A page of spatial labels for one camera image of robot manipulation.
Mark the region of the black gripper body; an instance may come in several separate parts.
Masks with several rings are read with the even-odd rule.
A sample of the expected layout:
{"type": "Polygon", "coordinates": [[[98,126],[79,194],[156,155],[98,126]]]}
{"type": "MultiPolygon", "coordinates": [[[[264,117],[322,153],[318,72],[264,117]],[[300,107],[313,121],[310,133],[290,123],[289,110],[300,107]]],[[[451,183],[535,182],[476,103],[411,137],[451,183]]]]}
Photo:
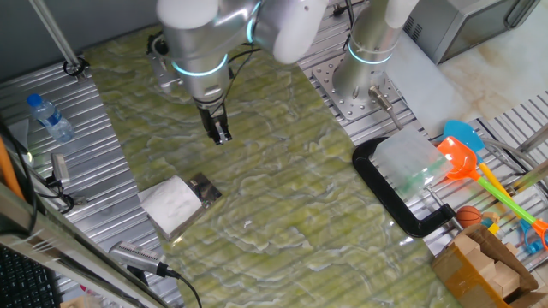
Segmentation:
{"type": "Polygon", "coordinates": [[[217,117],[226,116],[226,108],[224,106],[224,103],[220,103],[216,106],[210,106],[206,108],[199,107],[198,110],[206,132],[209,126],[215,125],[215,119],[217,117]]]}

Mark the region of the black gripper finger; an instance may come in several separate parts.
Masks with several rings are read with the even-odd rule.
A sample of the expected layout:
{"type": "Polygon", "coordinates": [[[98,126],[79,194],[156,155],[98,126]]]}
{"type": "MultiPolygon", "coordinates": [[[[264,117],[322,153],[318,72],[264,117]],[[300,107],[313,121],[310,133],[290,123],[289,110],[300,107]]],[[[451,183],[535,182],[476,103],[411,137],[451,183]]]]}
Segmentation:
{"type": "Polygon", "coordinates": [[[219,116],[215,119],[215,126],[219,136],[219,143],[226,143],[232,140],[232,136],[229,132],[228,118],[225,115],[219,116]]]}
{"type": "Polygon", "coordinates": [[[211,125],[207,128],[207,134],[210,139],[213,140],[215,145],[222,145],[224,143],[221,133],[223,131],[219,130],[216,125],[211,125]]]}

